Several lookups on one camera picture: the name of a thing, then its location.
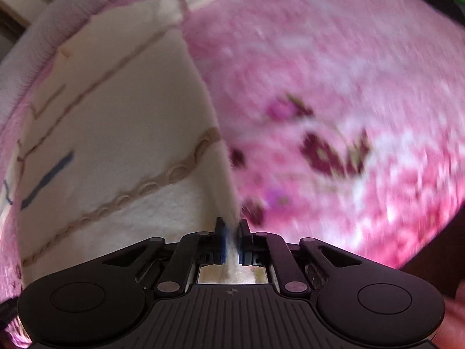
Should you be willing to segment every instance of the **dark blue stripe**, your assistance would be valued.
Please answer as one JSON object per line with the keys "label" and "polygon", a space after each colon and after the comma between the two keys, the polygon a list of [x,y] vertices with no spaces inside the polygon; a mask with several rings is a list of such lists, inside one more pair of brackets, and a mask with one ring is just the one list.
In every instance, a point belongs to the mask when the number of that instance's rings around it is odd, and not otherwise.
{"label": "dark blue stripe", "polygon": [[8,202],[11,205],[13,205],[13,201],[10,199],[10,188],[8,187],[8,184],[6,183],[6,180],[3,180],[3,185],[5,185],[5,190],[6,190],[6,202]]}
{"label": "dark blue stripe", "polygon": [[31,193],[23,199],[21,202],[21,210],[25,209],[28,207],[34,198],[39,194],[39,191],[43,189],[45,186],[48,185],[48,183],[60,172],[63,170],[65,166],[67,166],[74,158],[74,152],[71,151],[69,152],[68,155],[66,155],[64,158],[62,158],[57,165],[55,165],[45,176],[42,177],[42,179],[39,181],[39,184],[34,187],[34,190],[31,191]]}

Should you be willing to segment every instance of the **blue line marking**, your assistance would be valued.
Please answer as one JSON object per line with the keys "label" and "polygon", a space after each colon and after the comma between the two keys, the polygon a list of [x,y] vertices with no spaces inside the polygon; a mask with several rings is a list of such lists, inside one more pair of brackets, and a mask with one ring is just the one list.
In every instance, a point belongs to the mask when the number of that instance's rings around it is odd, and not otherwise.
{"label": "blue line marking", "polygon": [[8,184],[6,183],[6,179],[3,180],[3,185],[5,185],[5,190],[6,190],[6,202],[8,202],[10,206],[12,206],[13,201],[10,199],[10,188],[8,187]]}
{"label": "blue line marking", "polygon": [[34,190],[31,191],[31,193],[21,202],[21,210],[24,210],[26,207],[28,207],[37,196],[37,194],[39,194],[39,191],[47,186],[50,181],[52,181],[52,179],[73,160],[73,158],[74,152],[71,151],[68,155],[62,158],[45,176],[43,176],[39,181],[39,184],[34,187]]}

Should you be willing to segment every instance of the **person's hand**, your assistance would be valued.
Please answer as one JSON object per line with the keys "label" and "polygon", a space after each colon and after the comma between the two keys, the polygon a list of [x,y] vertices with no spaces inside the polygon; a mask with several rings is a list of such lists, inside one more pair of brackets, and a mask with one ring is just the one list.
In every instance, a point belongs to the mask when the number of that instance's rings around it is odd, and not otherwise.
{"label": "person's hand", "polygon": [[455,300],[444,297],[446,315],[433,342],[440,349],[465,349],[465,281],[455,294]]}

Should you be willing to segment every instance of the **brown chain pattern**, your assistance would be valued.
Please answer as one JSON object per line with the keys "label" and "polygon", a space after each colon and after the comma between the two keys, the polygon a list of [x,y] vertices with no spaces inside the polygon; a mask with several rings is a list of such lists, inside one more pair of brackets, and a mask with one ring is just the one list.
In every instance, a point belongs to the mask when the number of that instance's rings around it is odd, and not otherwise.
{"label": "brown chain pattern", "polygon": [[124,192],[114,198],[111,202],[105,203],[90,213],[82,215],[80,218],[69,223],[65,228],[58,231],[54,237],[50,238],[40,249],[32,255],[22,260],[23,266],[35,263],[46,251],[57,245],[71,233],[85,225],[94,223],[110,214],[119,211],[130,203],[145,197],[146,195],[159,191],[162,187],[175,184],[185,179],[202,160],[207,149],[214,143],[221,140],[221,135],[217,127],[206,130],[199,138],[194,150],[180,163],[172,166],[167,171],[160,173],[154,178],[147,179],[136,185],[132,190]]}

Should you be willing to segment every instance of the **brown line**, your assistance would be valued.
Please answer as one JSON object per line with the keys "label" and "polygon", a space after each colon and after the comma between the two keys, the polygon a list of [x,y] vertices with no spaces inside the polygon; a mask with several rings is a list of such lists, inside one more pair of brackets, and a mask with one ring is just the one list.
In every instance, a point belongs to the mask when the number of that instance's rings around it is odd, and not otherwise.
{"label": "brown line", "polygon": [[[72,221],[66,225],[66,227],[62,228],[62,230],[58,231],[52,238],[47,240],[47,242],[38,250],[33,252],[32,255],[24,258],[22,260],[22,265],[32,265],[41,255],[49,251],[64,238],[68,237],[69,234],[82,228],[83,226],[94,223],[101,218],[109,216],[110,214],[123,209],[125,206],[129,205],[135,200],[138,200],[139,198],[156,193],[164,186],[172,185],[183,180],[194,171],[194,169],[202,160],[206,150],[211,145],[219,142],[220,140],[221,135],[218,128],[209,128],[201,135],[192,152],[186,158],[184,158],[182,162],[169,168],[167,171],[160,173],[154,178],[150,178],[139,183],[132,190],[119,194],[111,202],[104,203],[94,211],[83,214],[80,218]],[[24,159],[18,158],[18,161],[22,161],[24,165]]]}
{"label": "brown line", "polygon": [[24,160],[27,159],[27,157],[34,153],[44,142],[45,140],[53,133],[55,128],[60,124],[60,122],[63,120],[68,113],[75,108],[89,93],[93,92],[97,87],[99,87],[102,83],[105,81],[108,81],[112,76],[114,76],[118,71],[123,69],[131,60],[136,58],[138,55],[140,55],[146,48],[148,48],[151,44],[156,42],[157,40],[161,39],[164,37],[164,35],[174,28],[175,25],[169,26],[166,30],[157,32],[153,34],[147,41],[145,41],[143,44],[139,45],[136,47],[136,49],[129,55],[126,55],[122,59],[120,59],[116,66],[109,69],[108,71],[105,72],[105,74],[96,82],[94,82],[90,87],[88,87],[85,91],[80,93],[73,102],[71,102],[62,112],[62,114],[57,118],[55,123],[48,129],[47,133],[39,139],[36,145],[34,145],[31,149],[29,149],[25,154],[24,154]]}
{"label": "brown line", "polygon": [[32,115],[34,117],[35,120],[37,120],[45,111],[46,108],[48,108],[48,106],[66,89],[66,85],[63,84],[61,85],[56,91],[54,94],[52,94],[48,99],[47,101],[45,102],[45,104],[42,106],[42,108],[36,112],[36,109],[34,107],[33,104],[31,104],[31,111],[32,111]]}

